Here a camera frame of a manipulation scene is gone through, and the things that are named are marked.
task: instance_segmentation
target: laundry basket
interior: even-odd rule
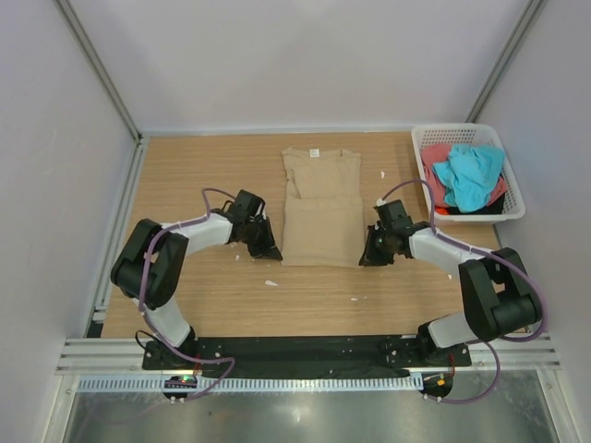
[[[421,125],[415,126],[412,130],[413,145],[415,147],[416,164],[423,180],[423,162],[421,161],[421,150],[436,143],[467,143],[474,146],[490,145],[504,150],[497,132],[487,125],[475,124],[447,124],[447,125]],[[497,215],[442,215],[435,212],[435,223],[451,224],[458,222],[480,222],[496,223],[505,220],[520,219],[525,214],[525,204],[515,180],[513,169],[509,160],[505,157],[501,171],[502,177],[507,183],[505,203],[502,214]],[[427,208],[430,210],[431,199],[427,188],[423,186],[423,193],[427,201]]]

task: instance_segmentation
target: gray floor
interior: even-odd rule
[[[460,373],[450,398],[482,391],[490,373]],[[126,420],[125,425],[103,419]],[[213,395],[170,406],[158,394],[79,394],[67,443],[558,442],[535,372],[504,372],[467,406],[413,391]]]

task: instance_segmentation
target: red cloth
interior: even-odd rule
[[[446,162],[447,156],[450,154],[450,150],[452,150],[452,145],[450,143],[437,143],[436,145],[431,145],[421,150],[421,160],[423,161],[425,180],[427,180],[427,182],[433,188],[435,206],[439,206],[440,208],[449,208],[450,205],[445,203],[444,199],[447,189],[445,185],[440,182],[440,179],[437,177],[437,175],[433,172],[433,163]],[[487,206],[491,203],[494,203],[497,198],[502,196],[505,192],[507,192],[507,184],[505,183],[505,180],[499,176],[497,185],[490,193],[490,200],[488,201]]]

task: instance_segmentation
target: blue cloth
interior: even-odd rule
[[[433,164],[433,172],[447,188],[445,203],[461,212],[487,206],[504,160],[505,152],[494,146],[453,145],[448,161]]]

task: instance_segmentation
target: white wall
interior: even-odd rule
[[[0,440],[40,441],[133,148],[49,0],[0,14]]]
[[[550,1],[481,118],[498,130],[527,210],[499,226],[501,240],[546,289],[549,330],[584,416],[591,411],[590,19],[587,0]]]
[[[72,0],[144,131],[464,121],[525,0]]]

